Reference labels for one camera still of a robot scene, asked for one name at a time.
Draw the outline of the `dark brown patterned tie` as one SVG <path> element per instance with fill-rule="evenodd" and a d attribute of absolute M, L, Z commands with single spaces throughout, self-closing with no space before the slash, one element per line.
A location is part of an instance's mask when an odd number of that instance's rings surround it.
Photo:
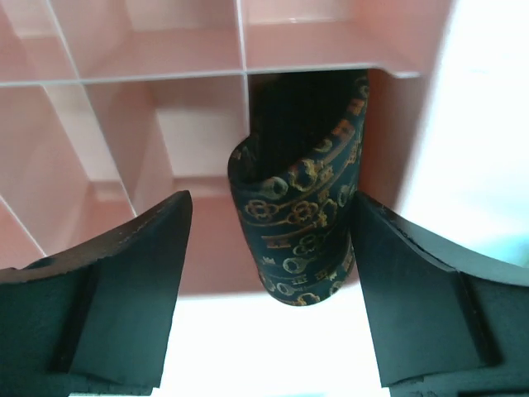
<path fill-rule="evenodd" d="M 283 304 L 321 303 L 354 267 L 368 102 L 365 69 L 278 74 L 251 92 L 250 133 L 227 175 L 260 282 Z"/>

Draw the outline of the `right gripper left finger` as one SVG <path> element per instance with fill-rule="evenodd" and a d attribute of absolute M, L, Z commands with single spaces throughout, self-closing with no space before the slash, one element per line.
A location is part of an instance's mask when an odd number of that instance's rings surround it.
<path fill-rule="evenodd" d="M 2 392 L 158 388 L 192 214 L 180 191 L 77 246 L 2 270 Z"/>

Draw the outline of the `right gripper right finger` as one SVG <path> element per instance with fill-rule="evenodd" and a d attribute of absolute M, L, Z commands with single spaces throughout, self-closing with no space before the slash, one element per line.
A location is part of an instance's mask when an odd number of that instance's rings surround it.
<path fill-rule="evenodd" d="M 350 231 L 381 385 L 525 389 L 528 271 L 355 194 Z"/>

